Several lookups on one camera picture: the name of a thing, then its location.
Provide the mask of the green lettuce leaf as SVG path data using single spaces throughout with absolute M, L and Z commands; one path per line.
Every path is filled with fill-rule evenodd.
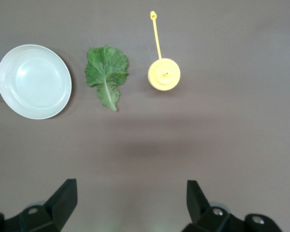
M 96 87 L 103 107 L 117 111 L 120 98 L 118 87 L 127 80 L 129 61 L 121 50 L 104 46 L 92 47 L 87 52 L 86 85 Z

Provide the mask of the pale beige round plate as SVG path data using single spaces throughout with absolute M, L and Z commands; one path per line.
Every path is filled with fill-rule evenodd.
M 21 45 L 10 50 L 0 62 L 0 94 L 23 117 L 52 118 L 65 108 L 71 93 L 68 67 L 49 48 Z

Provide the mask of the yellow squeeze bottle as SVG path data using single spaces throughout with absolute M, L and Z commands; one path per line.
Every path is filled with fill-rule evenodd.
M 161 55 L 156 23 L 157 14 L 155 11 L 150 12 L 150 19 L 153 23 L 158 59 L 149 66 L 147 77 L 153 88 L 159 91 L 168 91 L 173 89 L 179 83 L 181 71 L 178 64 L 174 60 L 170 58 L 163 58 Z

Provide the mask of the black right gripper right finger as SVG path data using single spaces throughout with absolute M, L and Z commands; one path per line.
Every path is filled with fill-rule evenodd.
M 240 220 L 222 207 L 211 206 L 195 180 L 187 181 L 186 202 L 191 223 L 182 232 L 283 232 L 265 215 L 248 214 Z

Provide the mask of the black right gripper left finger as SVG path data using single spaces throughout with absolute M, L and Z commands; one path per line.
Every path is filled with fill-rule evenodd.
M 44 203 L 27 207 L 5 219 L 0 213 L 0 232 L 61 232 L 77 206 L 77 181 L 67 179 Z

